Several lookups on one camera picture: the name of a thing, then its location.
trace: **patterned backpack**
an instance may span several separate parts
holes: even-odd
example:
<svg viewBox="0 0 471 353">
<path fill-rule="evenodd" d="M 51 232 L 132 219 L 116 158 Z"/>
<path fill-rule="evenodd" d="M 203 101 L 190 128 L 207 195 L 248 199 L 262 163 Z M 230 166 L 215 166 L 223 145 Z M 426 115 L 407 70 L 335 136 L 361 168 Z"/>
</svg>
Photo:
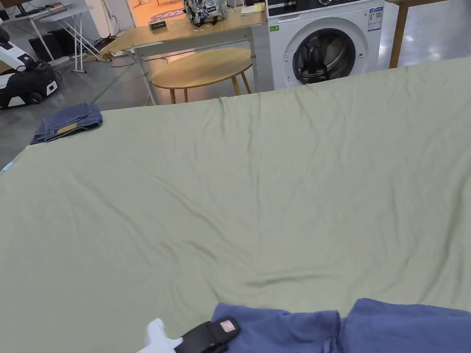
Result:
<svg viewBox="0 0 471 353">
<path fill-rule="evenodd" d="M 227 17 L 227 0 L 183 0 L 183 12 L 197 27 Z"/>
</svg>

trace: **red label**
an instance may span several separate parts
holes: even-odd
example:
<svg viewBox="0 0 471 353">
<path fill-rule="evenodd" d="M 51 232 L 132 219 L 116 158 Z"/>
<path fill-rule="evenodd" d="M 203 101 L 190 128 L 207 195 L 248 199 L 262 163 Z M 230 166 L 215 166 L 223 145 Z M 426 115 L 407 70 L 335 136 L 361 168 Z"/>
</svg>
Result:
<svg viewBox="0 0 471 353">
<path fill-rule="evenodd" d="M 229 320 L 221 322 L 221 326 L 222 326 L 222 329 L 226 332 L 231 332 L 236 329 L 234 325 L 232 324 L 232 322 L 230 322 Z"/>
</svg>

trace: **blue cloth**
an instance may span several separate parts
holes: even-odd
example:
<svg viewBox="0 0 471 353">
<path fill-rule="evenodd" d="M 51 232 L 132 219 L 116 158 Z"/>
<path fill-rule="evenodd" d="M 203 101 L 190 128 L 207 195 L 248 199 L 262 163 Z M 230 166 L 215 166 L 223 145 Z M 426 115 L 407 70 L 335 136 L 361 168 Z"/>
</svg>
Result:
<svg viewBox="0 0 471 353">
<path fill-rule="evenodd" d="M 471 352 L 471 313 L 428 305 L 359 299 L 337 311 L 289 313 L 219 304 L 213 320 L 234 317 L 241 333 L 229 353 Z"/>
<path fill-rule="evenodd" d="M 34 133 L 31 144 L 49 142 L 103 124 L 100 110 L 93 104 L 79 104 L 47 117 Z"/>
</svg>

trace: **wooden table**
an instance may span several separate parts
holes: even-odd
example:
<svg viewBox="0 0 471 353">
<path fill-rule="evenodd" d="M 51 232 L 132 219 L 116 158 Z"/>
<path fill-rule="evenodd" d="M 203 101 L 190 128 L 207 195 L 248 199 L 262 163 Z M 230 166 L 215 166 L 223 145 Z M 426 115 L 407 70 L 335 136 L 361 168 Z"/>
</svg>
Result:
<svg viewBox="0 0 471 353">
<path fill-rule="evenodd" d="M 193 49 L 211 48 L 223 44 L 236 43 L 244 40 L 250 42 L 255 91 L 259 89 L 257 55 L 253 44 L 252 27 L 265 24 L 265 12 L 241 15 L 241 7 L 235 11 L 229 9 L 228 16 L 216 24 L 204 24 L 196 27 L 187 18 L 169 19 L 167 27 L 151 31 L 148 26 L 131 28 L 101 50 L 105 59 L 113 57 L 120 51 L 134 50 L 135 58 L 141 68 L 144 81 L 152 103 L 158 104 L 157 96 L 145 70 L 143 58 L 146 56 L 166 54 L 170 52 Z"/>
<path fill-rule="evenodd" d="M 183 90 L 185 102 L 188 102 L 189 88 L 208 86 L 228 79 L 232 80 L 235 93 L 240 96 L 236 76 L 242 76 L 247 92 L 251 93 L 244 73 L 251 66 L 251 53 L 248 49 L 207 50 L 172 61 L 154 73 L 150 81 L 154 86 L 169 89 L 173 104 L 176 103 L 176 89 Z"/>
<path fill-rule="evenodd" d="M 410 7 L 427 5 L 434 2 L 446 0 L 386 0 L 387 2 L 399 5 L 398 21 L 396 22 L 396 31 L 394 32 L 394 41 L 392 43 L 392 53 L 389 68 L 393 69 L 398 66 L 399 55 L 401 54 L 402 37 L 406 27 L 407 12 Z"/>
</svg>

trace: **rug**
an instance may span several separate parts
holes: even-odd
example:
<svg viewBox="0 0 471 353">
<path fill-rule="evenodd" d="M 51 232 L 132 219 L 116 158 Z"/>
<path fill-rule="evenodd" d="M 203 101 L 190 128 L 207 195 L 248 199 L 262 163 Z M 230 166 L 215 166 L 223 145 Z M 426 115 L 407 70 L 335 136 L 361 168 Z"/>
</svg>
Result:
<svg viewBox="0 0 471 353">
<path fill-rule="evenodd" d="M 152 16 L 150 19 L 153 21 L 165 21 L 168 18 L 181 16 L 183 14 L 184 14 L 183 9 L 178 8 L 176 10 L 162 12 L 161 14 Z"/>
</svg>

